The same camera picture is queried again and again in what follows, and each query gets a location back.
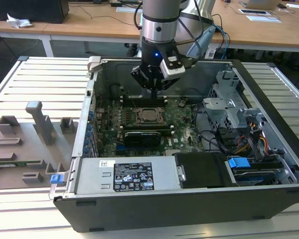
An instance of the computer case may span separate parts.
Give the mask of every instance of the computer case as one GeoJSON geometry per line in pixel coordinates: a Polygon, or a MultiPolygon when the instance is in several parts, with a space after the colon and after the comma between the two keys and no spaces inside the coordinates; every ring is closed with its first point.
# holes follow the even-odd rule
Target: computer case
{"type": "Polygon", "coordinates": [[[68,12],[67,0],[0,0],[0,21],[8,13],[18,19],[62,23],[68,12]]]}

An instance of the floor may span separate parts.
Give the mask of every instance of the floor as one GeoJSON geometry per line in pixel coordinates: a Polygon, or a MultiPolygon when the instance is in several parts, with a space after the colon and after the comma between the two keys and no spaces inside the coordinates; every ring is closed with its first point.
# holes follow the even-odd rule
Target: floor
{"type": "MultiPolygon", "coordinates": [[[[15,55],[45,56],[41,41],[33,39],[6,38],[5,42],[12,49],[15,55]]],[[[84,52],[82,42],[78,41],[53,41],[53,52],[55,57],[90,57],[93,55],[101,56],[125,56],[127,48],[122,43],[90,42],[90,53],[84,52]]],[[[255,59],[255,51],[252,50],[231,50],[231,59],[239,59],[244,62],[275,62],[278,68],[295,84],[299,89],[299,53],[285,53],[283,57],[278,57],[278,53],[265,52],[261,60],[255,59]]],[[[15,62],[15,58],[3,41],[0,41],[0,82],[8,73],[15,62]]]]}

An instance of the wooden desk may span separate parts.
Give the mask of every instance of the wooden desk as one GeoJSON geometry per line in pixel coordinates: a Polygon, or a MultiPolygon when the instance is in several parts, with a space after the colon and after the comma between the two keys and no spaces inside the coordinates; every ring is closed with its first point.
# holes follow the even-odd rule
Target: wooden desk
{"type": "MultiPolygon", "coordinates": [[[[40,39],[49,57],[53,57],[51,40],[84,41],[85,47],[89,41],[139,43],[140,33],[133,26],[133,13],[116,12],[116,8],[110,5],[78,5],[70,4],[69,15],[63,24],[35,22],[33,27],[15,29],[6,22],[0,22],[0,34],[2,37],[40,39]],[[111,16],[126,24],[111,17],[91,19],[87,13],[92,17],[111,16]]],[[[299,52],[299,9],[292,8],[295,15],[276,9],[282,23],[274,23],[250,21],[245,14],[235,13],[234,10],[238,12],[242,8],[238,0],[228,4],[234,10],[225,8],[225,5],[223,1],[216,0],[213,14],[222,16],[224,30],[231,37],[230,48],[299,52]]],[[[218,16],[214,16],[214,20],[220,25],[218,16]]],[[[220,33],[216,33],[209,50],[214,51],[221,41],[220,33]]]]}
{"type": "MultiPolygon", "coordinates": [[[[250,21],[245,14],[235,13],[234,10],[239,12],[238,9],[243,8],[238,0],[232,0],[228,4],[234,10],[230,7],[225,8],[225,6],[226,3],[216,1],[212,13],[221,15],[223,28],[231,38],[230,48],[299,51],[299,9],[289,8],[290,11],[295,11],[295,15],[276,9],[274,12],[277,13],[281,23],[275,23],[250,21]]],[[[220,25],[218,16],[214,16],[214,21],[217,25],[220,25]]],[[[221,40],[220,33],[216,33],[212,43],[219,43],[221,40]]]]}
{"type": "Polygon", "coordinates": [[[133,13],[116,12],[116,7],[109,4],[105,6],[75,6],[69,4],[70,11],[62,24],[49,23],[44,34],[73,35],[73,36],[96,36],[96,37],[115,37],[115,38],[140,38],[140,32],[133,23],[133,13]]]}

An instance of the paper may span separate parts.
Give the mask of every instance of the paper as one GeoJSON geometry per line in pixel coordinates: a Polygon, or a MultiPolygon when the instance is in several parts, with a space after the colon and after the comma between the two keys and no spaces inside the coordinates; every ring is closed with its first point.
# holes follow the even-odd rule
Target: paper
{"type": "Polygon", "coordinates": [[[30,20],[28,20],[28,19],[20,20],[20,19],[10,16],[9,14],[7,14],[7,15],[8,15],[7,23],[12,27],[19,29],[20,27],[32,26],[32,24],[30,23],[30,20]]]}
{"type": "Polygon", "coordinates": [[[288,3],[286,4],[288,7],[293,7],[293,8],[299,8],[299,5],[297,4],[291,4],[291,3],[288,3]]]}
{"type": "Polygon", "coordinates": [[[266,22],[281,22],[274,17],[265,17],[265,16],[246,16],[250,21],[266,21],[266,22]]]}

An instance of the sticker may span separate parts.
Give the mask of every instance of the sticker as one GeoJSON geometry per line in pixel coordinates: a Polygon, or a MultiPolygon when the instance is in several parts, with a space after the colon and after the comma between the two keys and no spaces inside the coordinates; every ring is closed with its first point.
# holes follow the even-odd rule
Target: sticker
{"type": "Polygon", "coordinates": [[[100,168],[113,168],[115,160],[100,160],[100,168]]]}
{"type": "Polygon", "coordinates": [[[113,190],[115,192],[154,190],[151,163],[114,164],[113,190]]]}
{"type": "Polygon", "coordinates": [[[0,164],[0,168],[10,168],[10,167],[16,167],[14,164],[0,164]]]}

